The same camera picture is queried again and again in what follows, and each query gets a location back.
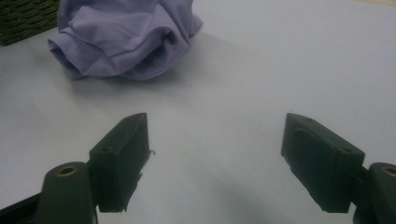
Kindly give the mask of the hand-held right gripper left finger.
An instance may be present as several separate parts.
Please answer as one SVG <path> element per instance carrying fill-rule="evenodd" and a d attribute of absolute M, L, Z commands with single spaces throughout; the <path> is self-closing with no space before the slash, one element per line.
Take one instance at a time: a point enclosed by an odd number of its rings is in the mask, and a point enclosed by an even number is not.
<path fill-rule="evenodd" d="M 45 175 L 35 224 L 98 224 L 97 213 L 125 211 L 149 159 L 148 116 L 122 119 L 89 152 Z"/>

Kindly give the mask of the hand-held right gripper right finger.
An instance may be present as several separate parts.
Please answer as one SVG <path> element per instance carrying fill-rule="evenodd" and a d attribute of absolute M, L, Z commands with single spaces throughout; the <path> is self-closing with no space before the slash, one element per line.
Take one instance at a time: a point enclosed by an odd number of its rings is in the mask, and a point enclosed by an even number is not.
<path fill-rule="evenodd" d="M 281 156 L 328 213 L 356 210 L 353 224 L 396 224 L 396 165 L 365 168 L 365 153 L 314 119 L 286 116 Z"/>

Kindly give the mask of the purple shorts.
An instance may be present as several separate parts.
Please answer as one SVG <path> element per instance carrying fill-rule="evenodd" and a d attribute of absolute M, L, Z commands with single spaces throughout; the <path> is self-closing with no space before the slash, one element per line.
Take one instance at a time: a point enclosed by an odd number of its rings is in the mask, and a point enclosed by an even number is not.
<path fill-rule="evenodd" d="M 49 51 L 72 79 L 147 80 L 191 49 L 193 0 L 61 0 Z"/>

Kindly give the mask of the green woven basket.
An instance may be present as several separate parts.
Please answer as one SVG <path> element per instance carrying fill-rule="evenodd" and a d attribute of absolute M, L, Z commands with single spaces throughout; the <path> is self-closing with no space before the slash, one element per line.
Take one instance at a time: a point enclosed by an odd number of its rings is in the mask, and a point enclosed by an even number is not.
<path fill-rule="evenodd" d="M 0 0 L 0 46 L 56 26 L 60 0 Z"/>

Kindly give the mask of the white table sheet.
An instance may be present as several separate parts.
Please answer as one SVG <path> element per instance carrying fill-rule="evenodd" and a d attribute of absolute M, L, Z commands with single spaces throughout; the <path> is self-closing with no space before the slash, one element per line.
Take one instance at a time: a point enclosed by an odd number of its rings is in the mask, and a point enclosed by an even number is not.
<path fill-rule="evenodd" d="M 315 119 L 396 164 L 396 7 L 358 0 L 194 0 L 202 28 L 165 74 L 71 80 L 52 31 L 0 48 L 0 209 L 85 161 L 121 119 L 148 116 L 151 156 L 100 224 L 351 224 L 323 212 L 280 149 Z"/>

